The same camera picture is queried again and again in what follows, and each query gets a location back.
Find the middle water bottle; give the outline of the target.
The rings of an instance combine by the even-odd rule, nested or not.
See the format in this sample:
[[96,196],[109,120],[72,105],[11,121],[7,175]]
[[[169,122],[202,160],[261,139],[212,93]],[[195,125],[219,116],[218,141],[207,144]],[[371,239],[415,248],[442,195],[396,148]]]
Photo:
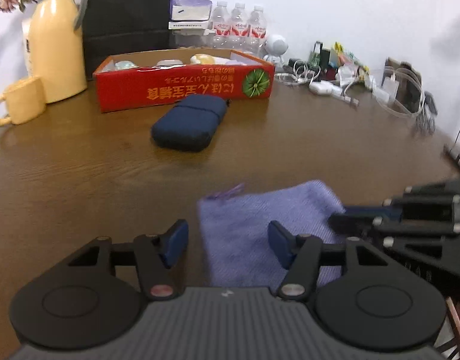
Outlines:
[[248,35],[248,18],[243,2],[237,2],[230,17],[230,47],[235,50],[244,49],[245,38]]

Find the yellow mug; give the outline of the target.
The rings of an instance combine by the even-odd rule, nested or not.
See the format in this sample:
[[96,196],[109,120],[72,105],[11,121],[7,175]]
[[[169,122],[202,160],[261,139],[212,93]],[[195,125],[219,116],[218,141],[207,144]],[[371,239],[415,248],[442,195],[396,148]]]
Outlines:
[[26,77],[0,94],[8,115],[0,118],[0,127],[8,124],[20,125],[40,116],[46,109],[44,87],[39,77]]

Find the green glass jar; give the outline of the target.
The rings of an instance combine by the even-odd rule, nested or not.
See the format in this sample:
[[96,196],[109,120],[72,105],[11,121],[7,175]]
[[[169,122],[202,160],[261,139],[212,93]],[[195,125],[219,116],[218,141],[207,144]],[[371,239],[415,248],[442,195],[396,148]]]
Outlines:
[[117,71],[138,68],[138,65],[129,60],[118,61],[114,66]]

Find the translucent white plastic box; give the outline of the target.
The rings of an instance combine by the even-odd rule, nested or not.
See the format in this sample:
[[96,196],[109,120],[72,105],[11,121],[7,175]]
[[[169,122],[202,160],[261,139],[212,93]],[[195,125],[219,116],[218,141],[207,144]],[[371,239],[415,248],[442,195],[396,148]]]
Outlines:
[[183,62],[180,59],[162,59],[157,62],[157,67],[172,67],[172,66],[181,66]]

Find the purple cloth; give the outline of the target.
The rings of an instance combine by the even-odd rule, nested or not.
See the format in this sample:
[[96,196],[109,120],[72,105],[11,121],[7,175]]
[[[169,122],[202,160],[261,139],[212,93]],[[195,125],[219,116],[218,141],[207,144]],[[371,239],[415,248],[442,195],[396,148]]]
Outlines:
[[327,220],[344,207],[320,180],[266,193],[241,191],[237,186],[197,203],[212,287],[279,287],[287,271],[270,247],[273,220],[293,235],[314,235],[327,244],[343,241]]

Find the yellow white plush toy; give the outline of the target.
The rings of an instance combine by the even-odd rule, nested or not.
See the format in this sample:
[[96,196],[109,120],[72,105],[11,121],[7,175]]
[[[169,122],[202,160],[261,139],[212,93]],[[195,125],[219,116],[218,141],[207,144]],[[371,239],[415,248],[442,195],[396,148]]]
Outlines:
[[228,58],[217,57],[208,54],[195,54],[190,58],[190,63],[192,65],[201,64],[201,65],[226,65],[230,62]]

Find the yellow thermos jug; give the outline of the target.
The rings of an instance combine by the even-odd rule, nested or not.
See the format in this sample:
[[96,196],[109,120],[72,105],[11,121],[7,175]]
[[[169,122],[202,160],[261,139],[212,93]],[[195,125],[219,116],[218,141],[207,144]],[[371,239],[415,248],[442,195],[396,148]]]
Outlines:
[[32,74],[41,79],[48,104],[87,88],[82,28],[86,10],[87,0],[39,0],[31,16]]

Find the black paper shopping bag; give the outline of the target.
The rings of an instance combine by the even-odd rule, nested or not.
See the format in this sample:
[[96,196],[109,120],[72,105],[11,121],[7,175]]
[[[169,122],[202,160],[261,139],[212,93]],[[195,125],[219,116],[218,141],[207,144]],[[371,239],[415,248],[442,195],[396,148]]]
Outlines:
[[170,0],[88,0],[83,51],[88,79],[111,55],[170,45]]

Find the red cardboard box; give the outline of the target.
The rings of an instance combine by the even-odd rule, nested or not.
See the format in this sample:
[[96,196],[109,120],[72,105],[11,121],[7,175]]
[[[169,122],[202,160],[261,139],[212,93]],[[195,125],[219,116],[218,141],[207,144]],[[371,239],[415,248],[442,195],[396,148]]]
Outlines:
[[[195,54],[229,59],[226,65],[192,65]],[[162,59],[180,59],[181,66],[157,67]],[[138,68],[117,71],[129,60]],[[263,99],[271,95],[275,65],[234,49],[181,48],[111,55],[93,72],[102,112],[170,105],[192,94],[223,99]]]

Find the purple white tissue pack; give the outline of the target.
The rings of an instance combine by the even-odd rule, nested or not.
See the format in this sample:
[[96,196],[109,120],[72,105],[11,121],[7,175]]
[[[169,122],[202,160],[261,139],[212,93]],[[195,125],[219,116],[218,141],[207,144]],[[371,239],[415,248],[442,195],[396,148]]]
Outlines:
[[210,0],[170,0],[169,30],[206,29],[212,6]]

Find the navy blue pouch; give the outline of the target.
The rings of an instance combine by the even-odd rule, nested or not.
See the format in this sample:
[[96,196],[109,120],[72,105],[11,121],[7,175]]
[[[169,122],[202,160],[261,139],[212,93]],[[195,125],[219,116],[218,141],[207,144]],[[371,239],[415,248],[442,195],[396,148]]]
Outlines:
[[175,104],[152,125],[152,140],[160,147],[200,152],[212,141],[227,113],[221,97],[192,94]]

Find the white power adapter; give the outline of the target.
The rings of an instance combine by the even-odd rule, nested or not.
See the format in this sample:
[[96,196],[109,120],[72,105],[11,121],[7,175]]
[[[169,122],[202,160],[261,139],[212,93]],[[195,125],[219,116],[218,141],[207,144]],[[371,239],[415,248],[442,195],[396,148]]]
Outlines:
[[373,89],[373,95],[386,106],[391,106],[397,99],[399,81],[395,74],[384,77],[383,84]]

